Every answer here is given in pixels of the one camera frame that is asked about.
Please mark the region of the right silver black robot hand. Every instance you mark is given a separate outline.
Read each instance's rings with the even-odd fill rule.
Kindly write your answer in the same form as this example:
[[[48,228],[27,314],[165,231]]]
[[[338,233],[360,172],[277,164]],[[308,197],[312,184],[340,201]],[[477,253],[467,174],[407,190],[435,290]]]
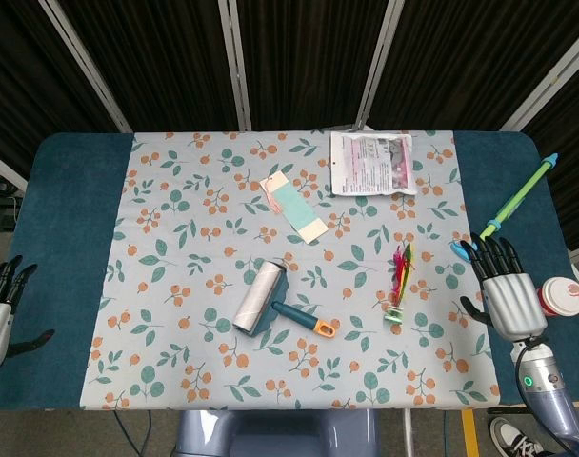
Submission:
[[[495,328],[507,341],[537,338],[548,326],[531,277],[524,272],[508,239],[477,236],[472,244],[460,243],[478,280],[484,310],[462,296],[464,311],[475,321]]]

